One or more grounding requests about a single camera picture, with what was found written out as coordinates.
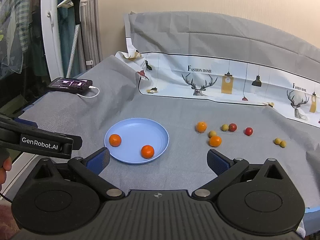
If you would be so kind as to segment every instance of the small orange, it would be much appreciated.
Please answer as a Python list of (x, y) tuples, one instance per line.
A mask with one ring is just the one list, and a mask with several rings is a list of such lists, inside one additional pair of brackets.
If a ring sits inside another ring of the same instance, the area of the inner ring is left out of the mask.
[(121, 137), (117, 134), (111, 134), (109, 137), (109, 143), (113, 147), (117, 147), (121, 144)]
[(207, 129), (208, 125), (206, 122), (199, 122), (196, 125), (196, 129), (198, 132), (203, 133)]
[(145, 145), (141, 149), (142, 157), (150, 159), (155, 154), (155, 150), (151, 145)]
[(222, 140), (220, 136), (212, 136), (209, 140), (209, 144), (212, 147), (218, 147), (221, 144)]

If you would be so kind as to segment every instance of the clothing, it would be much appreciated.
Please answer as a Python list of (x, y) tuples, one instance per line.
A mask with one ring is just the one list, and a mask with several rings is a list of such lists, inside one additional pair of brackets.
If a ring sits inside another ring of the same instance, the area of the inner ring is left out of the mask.
[(28, 50), (28, 34), (30, 24), (31, 0), (15, 0), (15, 12), (17, 18), (17, 31), (22, 52)]
[(31, 0), (0, 0), (0, 78), (22, 71), (29, 46), (30, 3)]

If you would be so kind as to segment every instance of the blue plate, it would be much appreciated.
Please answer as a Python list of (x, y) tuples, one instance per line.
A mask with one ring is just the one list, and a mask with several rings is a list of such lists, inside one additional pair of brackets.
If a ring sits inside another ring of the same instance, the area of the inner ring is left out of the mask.
[[(111, 134), (121, 137), (121, 144), (113, 147), (109, 143)], [(113, 125), (104, 137), (104, 145), (110, 155), (117, 160), (129, 164), (148, 163), (158, 158), (169, 144), (169, 134), (159, 123), (145, 118), (130, 118)], [(155, 154), (150, 159), (141, 156), (141, 148), (151, 145)]]

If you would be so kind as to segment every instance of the table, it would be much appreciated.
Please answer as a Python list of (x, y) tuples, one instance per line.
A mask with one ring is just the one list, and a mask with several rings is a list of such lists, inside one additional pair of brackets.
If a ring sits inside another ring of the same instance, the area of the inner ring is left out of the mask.
[[(170, 136), (166, 152), (143, 165), (129, 165), (113, 158), (101, 177), (128, 193), (130, 189), (187, 189), (190, 193), (216, 177), (206, 163), (210, 147), (206, 134), (195, 131), (199, 121), (222, 138), (219, 152), (250, 163), (276, 158), (302, 195), (306, 207), (320, 205), (317, 172), (320, 166), (316, 127), (286, 119), (270, 106), (216, 103), (201, 99), (142, 95), (137, 89), (140, 76), (117, 58), (110, 56), (80, 78), (93, 80), (101, 93), (92, 99), (53, 92), (44, 96), (21, 118), (39, 128), (80, 135), (83, 146), (74, 156), (86, 157), (104, 146), (104, 135), (113, 124), (132, 117), (152, 119), (162, 124)], [(236, 132), (219, 130), (224, 123), (236, 123)], [(253, 128), (252, 136), (243, 133)], [(287, 141), (281, 148), (273, 143)], [(56, 162), (66, 160), (54, 159)]]

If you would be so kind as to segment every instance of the human hand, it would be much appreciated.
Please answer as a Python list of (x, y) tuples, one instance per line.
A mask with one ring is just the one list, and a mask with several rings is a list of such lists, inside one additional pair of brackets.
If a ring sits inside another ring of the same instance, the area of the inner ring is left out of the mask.
[(12, 160), (9, 157), (4, 161), (2, 168), (0, 168), (0, 190), (2, 190), (2, 184), (4, 184), (5, 180), (7, 179), (7, 171), (10, 171), (11, 167)]

